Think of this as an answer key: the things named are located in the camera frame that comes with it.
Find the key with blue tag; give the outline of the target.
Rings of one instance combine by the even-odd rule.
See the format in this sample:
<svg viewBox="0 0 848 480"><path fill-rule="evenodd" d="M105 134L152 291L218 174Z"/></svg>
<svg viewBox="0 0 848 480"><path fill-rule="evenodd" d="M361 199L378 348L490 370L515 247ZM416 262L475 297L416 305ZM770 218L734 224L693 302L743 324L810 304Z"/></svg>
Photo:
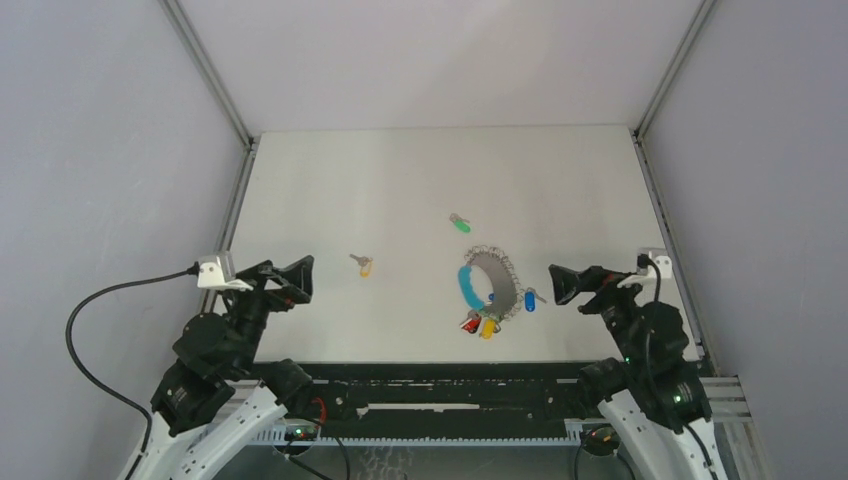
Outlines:
<svg viewBox="0 0 848 480"><path fill-rule="evenodd" d="M535 312L540 304L547 304L547 300L543 298L534 288L528 287L524 292L525 311Z"/></svg>

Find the metal key organiser with rings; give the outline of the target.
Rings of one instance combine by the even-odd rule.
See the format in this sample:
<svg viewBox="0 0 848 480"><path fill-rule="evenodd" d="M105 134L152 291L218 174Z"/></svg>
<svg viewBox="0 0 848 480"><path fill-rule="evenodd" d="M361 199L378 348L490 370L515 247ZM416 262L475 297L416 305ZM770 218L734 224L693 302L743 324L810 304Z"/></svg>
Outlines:
<svg viewBox="0 0 848 480"><path fill-rule="evenodd" d="M516 267L499 247L475 245L468 249L456 280L467 316L482 317L475 335L483 340L493 339L524 307L525 289Z"/></svg>

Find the red tagged key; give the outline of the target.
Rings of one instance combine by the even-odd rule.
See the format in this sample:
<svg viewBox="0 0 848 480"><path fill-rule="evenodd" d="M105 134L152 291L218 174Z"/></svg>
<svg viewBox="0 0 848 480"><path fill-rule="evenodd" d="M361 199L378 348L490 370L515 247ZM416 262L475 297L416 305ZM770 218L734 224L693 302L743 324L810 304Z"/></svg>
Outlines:
<svg viewBox="0 0 848 480"><path fill-rule="evenodd" d="M479 315L471 315L467 316L464 321L461 323L460 328L469 333L476 334L479 330L480 324L482 323L482 317Z"/></svg>

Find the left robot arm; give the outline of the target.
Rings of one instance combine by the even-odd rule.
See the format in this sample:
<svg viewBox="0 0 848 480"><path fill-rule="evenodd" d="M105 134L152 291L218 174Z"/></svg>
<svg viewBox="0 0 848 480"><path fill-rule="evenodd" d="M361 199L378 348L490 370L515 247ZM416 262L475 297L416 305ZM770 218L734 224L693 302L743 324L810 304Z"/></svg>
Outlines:
<svg viewBox="0 0 848 480"><path fill-rule="evenodd" d="M314 257L235 271L228 252L191 267L200 289L225 310L192 317L174 343L175 363L151 398L151 424L122 479L211 479L260 431L285 414L305 414L312 377L291 359L256 363L273 313L311 302Z"/></svg>

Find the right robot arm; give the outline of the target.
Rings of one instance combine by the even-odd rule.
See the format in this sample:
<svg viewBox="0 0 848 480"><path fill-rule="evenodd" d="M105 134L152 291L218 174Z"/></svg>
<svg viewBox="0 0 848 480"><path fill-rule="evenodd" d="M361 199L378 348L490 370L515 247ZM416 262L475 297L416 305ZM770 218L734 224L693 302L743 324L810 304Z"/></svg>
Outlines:
<svg viewBox="0 0 848 480"><path fill-rule="evenodd" d="M671 260L641 254L637 267L548 268L556 304L591 294L578 311L599 316L620 352L580 370L579 406L604 418L644 478L724 479L708 396L697 366L683 356L689 338L682 315L659 299Z"/></svg>

